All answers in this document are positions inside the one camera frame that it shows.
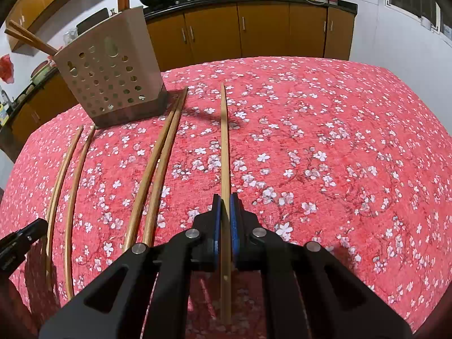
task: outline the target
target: pink floral tablecloth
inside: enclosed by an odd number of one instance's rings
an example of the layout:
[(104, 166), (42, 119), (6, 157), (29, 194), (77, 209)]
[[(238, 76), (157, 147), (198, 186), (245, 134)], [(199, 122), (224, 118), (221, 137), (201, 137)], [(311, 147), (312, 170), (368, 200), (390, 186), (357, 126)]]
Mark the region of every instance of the pink floral tablecloth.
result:
[[(224, 82), (231, 184), (245, 208), (286, 241), (320, 242), (413, 330), (422, 324), (451, 279), (452, 144), (401, 80), (370, 65), (276, 57), (195, 65), (163, 76), (169, 90), (188, 86), (189, 95), (164, 182), (156, 244), (189, 228), (220, 193), (219, 89)], [(96, 131), (75, 206), (75, 293), (121, 254), (135, 195), (163, 123), (164, 116)], [(1, 236), (45, 218), (58, 167), (82, 124), (59, 200), (54, 291), (46, 290), (39, 246), (12, 276), (38, 323), (67, 302), (65, 210), (92, 124), (80, 105), (30, 136), (0, 208)], [(257, 280), (258, 273), (234, 273), (233, 325), (224, 327), (217, 319), (218, 278), (195, 274), (187, 337), (265, 338)]]

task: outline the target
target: beige perforated basket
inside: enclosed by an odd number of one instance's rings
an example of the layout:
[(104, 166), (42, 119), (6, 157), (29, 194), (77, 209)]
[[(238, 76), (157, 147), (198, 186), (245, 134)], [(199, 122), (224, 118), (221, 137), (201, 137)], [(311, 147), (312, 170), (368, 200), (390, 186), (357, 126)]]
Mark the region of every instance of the beige perforated basket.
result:
[(146, 28), (143, 6), (87, 30), (53, 57), (98, 127), (162, 114), (167, 92)]

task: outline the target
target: table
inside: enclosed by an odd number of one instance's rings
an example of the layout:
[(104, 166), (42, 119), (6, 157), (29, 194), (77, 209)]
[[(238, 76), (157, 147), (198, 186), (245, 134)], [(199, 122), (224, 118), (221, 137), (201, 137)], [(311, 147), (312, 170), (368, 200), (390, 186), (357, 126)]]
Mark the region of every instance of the table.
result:
[[(232, 191), (291, 243), (320, 242), (416, 330), (451, 271), (451, 138), (396, 76), (322, 58), (261, 57), (163, 73), (189, 87), (160, 204), (156, 244), (191, 226), (220, 193), (220, 82), (227, 88)], [(14, 165), (0, 208), (0, 235), (44, 218), (80, 105), (34, 132)], [(84, 163), (72, 237), (75, 293), (121, 254), (134, 197), (164, 116), (96, 132)], [(79, 141), (59, 200), (54, 291), (40, 246), (12, 276), (41, 323), (66, 303), (65, 208)], [(143, 214), (146, 214), (148, 202)], [(144, 228), (142, 219), (138, 240)], [(234, 272), (233, 325), (218, 317), (218, 277), (192, 279), (187, 338), (265, 337), (258, 273)]]

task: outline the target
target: silver bolt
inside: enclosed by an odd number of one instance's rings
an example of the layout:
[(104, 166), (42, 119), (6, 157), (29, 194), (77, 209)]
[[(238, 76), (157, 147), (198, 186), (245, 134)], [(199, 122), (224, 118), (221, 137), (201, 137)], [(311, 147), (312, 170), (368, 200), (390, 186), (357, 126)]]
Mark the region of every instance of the silver bolt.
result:
[(319, 252), (322, 246), (320, 246), (320, 244), (315, 241), (310, 241), (306, 243), (306, 248), (311, 252)]
[(188, 238), (196, 238), (199, 236), (199, 231), (196, 228), (192, 228), (192, 229), (188, 230), (187, 232), (185, 232), (185, 235)]
[(132, 246), (132, 252), (139, 255), (140, 253), (143, 253), (146, 251), (146, 245), (145, 244), (134, 244)]
[(267, 231), (264, 228), (254, 228), (253, 235), (256, 237), (264, 237), (267, 234)]

